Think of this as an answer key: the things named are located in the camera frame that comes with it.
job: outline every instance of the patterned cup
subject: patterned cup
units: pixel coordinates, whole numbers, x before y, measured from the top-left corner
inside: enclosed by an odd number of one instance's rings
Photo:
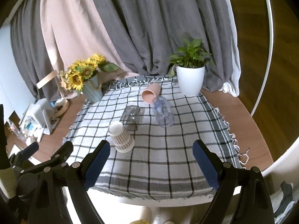
[[[112,122],[108,127],[108,133],[118,152],[125,153],[133,149],[135,140],[126,130],[123,123],[119,121]]]

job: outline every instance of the plaid tablecloth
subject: plaid tablecloth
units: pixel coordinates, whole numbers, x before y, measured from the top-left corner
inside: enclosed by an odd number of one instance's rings
[[[140,92],[146,84],[157,81],[175,116],[169,128],[157,124],[150,105]],[[135,147],[128,153],[116,151],[107,128],[120,120],[126,105],[138,105],[142,115],[138,129],[130,132]],[[228,125],[218,111],[200,94],[185,97],[176,78],[139,76],[106,84],[102,100],[85,104],[65,140],[74,144],[68,163],[81,161],[101,140],[107,139],[111,154],[95,189],[128,198],[163,200],[191,198],[210,193],[210,188],[193,156],[192,145],[201,139],[222,161],[241,168]]]

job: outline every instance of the potted plant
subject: potted plant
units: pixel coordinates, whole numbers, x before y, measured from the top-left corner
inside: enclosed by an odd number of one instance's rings
[[[169,77],[174,76],[174,67],[178,76],[178,84],[182,94],[191,97],[199,94],[204,80],[205,65],[212,54],[201,48],[201,39],[189,42],[183,39],[186,47],[180,47],[176,54],[170,56],[174,64]]]
[[[78,96],[83,92],[91,103],[100,101],[103,97],[99,70],[105,72],[119,69],[114,63],[108,62],[103,55],[94,54],[86,60],[77,60],[61,71],[61,86],[65,90],[77,90]]]

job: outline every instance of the pink cup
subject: pink cup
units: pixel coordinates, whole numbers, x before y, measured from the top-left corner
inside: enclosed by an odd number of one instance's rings
[[[151,104],[153,99],[160,94],[161,86],[159,83],[152,83],[141,93],[141,98],[144,102]]]

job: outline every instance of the clear plastic bottle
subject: clear plastic bottle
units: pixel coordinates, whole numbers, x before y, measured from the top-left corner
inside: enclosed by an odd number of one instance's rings
[[[26,137],[23,132],[21,132],[16,125],[10,120],[7,120],[10,130],[22,141],[26,143]]]
[[[153,99],[151,105],[159,126],[167,128],[173,125],[174,115],[166,98],[157,96]]]

